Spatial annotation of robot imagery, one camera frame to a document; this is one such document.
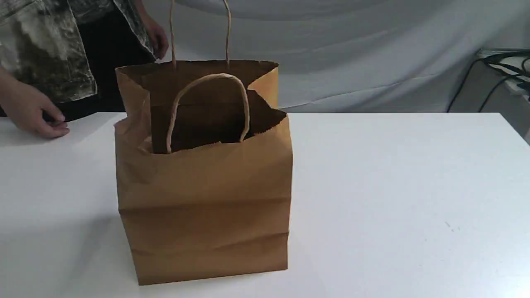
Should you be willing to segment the person's left hand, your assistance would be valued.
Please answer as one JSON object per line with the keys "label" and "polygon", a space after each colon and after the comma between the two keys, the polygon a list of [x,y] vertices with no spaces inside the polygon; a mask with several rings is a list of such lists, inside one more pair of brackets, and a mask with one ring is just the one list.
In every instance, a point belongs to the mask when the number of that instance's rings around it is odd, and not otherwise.
{"label": "person's left hand", "polygon": [[141,14],[140,17],[147,30],[148,37],[151,40],[155,58],[163,59],[169,48],[164,28],[148,14]]}

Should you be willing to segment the person's right hand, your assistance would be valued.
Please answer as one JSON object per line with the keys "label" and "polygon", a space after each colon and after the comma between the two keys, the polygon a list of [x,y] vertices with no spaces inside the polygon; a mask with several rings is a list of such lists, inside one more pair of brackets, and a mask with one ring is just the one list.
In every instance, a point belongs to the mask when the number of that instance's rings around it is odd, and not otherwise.
{"label": "person's right hand", "polygon": [[55,104],[34,87],[14,79],[1,81],[1,108],[17,128],[42,138],[59,138],[70,132]]}

